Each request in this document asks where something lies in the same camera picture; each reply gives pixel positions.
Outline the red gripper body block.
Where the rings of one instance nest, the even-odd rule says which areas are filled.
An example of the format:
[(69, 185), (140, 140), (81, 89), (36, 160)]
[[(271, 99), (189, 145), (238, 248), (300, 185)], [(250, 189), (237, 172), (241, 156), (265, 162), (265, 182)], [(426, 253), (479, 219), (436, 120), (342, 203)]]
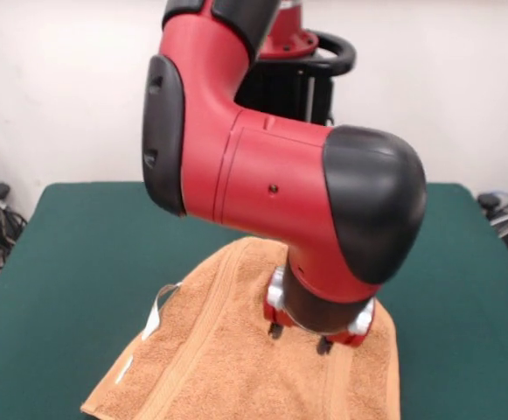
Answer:
[(264, 318), (271, 324), (296, 327), (319, 338), (326, 336), (333, 346), (359, 346), (370, 332), (376, 299), (340, 304), (322, 299), (306, 289), (288, 265), (275, 268), (263, 302)]

